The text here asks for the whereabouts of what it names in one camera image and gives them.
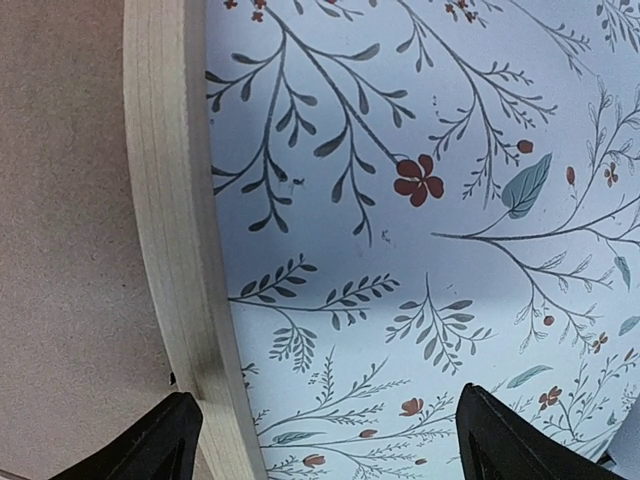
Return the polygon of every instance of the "wooden rim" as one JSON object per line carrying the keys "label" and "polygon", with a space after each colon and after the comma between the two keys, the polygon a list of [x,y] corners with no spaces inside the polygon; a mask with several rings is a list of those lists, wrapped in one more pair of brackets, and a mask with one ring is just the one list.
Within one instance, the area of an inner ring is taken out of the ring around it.
{"label": "wooden rim", "polygon": [[227,301],[205,99],[205,0],[125,0],[131,188],[160,330],[215,480],[265,479]]}

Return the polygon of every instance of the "thin stem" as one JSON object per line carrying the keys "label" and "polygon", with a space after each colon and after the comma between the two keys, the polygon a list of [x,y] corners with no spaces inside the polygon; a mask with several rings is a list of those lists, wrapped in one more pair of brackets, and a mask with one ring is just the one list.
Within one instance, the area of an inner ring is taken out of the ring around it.
{"label": "thin stem", "polygon": [[343,307],[343,308],[326,308],[321,307],[290,307],[284,305],[270,305],[268,303],[252,302],[249,300],[243,300],[241,298],[230,298],[229,301],[233,303],[241,303],[243,305],[252,305],[254,307],[271,308],[273,310],[282,309],[291,312],[358,312],[360,310],[369,310],[369,307]]}
{"label": "thin stem", "polygon": [[617,215],[618,213],[622,212],[623,210],[626,210],[627,208],[629,208],[631,205],[635,204],[639,200],[640,200],[640,195],[634,197],[632,200],[630,200],[627,203],[623,204],[622,206],[616,208],[612,212],[609,212],[609,213],[606,213],[604,215],[601,215],[600,217],[596,218],[595,220],[591,220],[591,221],[589,221],[587,223],[583,223],[582,225],[578,225],[578,226],[573,227],[573,228],[567,228],[565,230],[556,229],[556,230],[552,230],[552,231],[546,232],[546,233],[537,233],[537,234],[533,234],[533,235],[516,235],[516,236],[513,236],[513,237],[481,237],[481,236],[474,236],[475,234],[455,235],[455,234],[440,233],[440,232],[434,232],[434,233],[432,233],[432,235],[435,236],[435,237],[450,238],[450,239],[456,239],[456,240],[479,240],[479,241],[484,241],[484,242],[487,242],[487,243],[491,243],[491,242],[516,242],[516,241],[536,240],[536,239],[541,239],[541,238],[558,237],[560,235],[568,235],[570,233],[575,233],[575,232],[580,232],[580,231],[587,230],[588,227],[591,227],[591,226],[593,226],[593,225],[595,225],[597,223],[600,223],[603,220],[606,220],[607,218],[613,217],[613,216]]}

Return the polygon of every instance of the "floral patterned paper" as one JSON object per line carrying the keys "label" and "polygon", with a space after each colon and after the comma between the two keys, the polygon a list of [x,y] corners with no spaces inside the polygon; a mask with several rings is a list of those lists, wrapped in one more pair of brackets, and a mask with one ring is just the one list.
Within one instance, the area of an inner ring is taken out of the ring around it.
{"label": "floral patterned paper", "polygon": [[207,21],[269,478],[462,478],[467,382],[597,459],[638,393],[640,5],[208,0]]}

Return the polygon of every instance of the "beige surface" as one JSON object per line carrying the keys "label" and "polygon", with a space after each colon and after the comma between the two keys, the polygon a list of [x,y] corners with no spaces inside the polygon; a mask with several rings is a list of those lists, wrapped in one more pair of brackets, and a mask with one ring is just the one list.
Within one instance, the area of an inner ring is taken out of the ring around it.
{"label": "beige surface", "polygon": [[130,194],[122,13],[0,1],[0,468],[32,479],[171,391]]}

